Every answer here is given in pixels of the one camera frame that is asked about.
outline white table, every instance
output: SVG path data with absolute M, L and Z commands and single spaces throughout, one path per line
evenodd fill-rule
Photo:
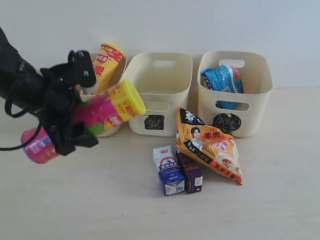
M 237 139 L 244 184 L 203 169 L 203 189 L 165 197 L 154 148 L 174 137 L 125 124 L 92 149 L 47 164 L 0 152 L 1 240 L 318 240 L 320 88 L 275 89 L 258 132 Z M 31 116 L 1 112 L 1 146 L 19 143 Z

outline basket handle hole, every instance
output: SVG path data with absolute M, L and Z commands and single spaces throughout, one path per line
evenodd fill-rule
M 250 105 L 248 103 L 244 103 L 244 102 L 216 101 L 215 107 L 217 109 L 247 111 L 249 109 Z
M 220 59 L 219 61 L 219 66 L 227 65 L 238 69 L 243 68 L 245 64 L 245 61 L 241 59 Z
M 153 66 L 156 68 L 172 69 L 176 66 L 176 61 L 172 60 L 156 60 L 153 62 Z

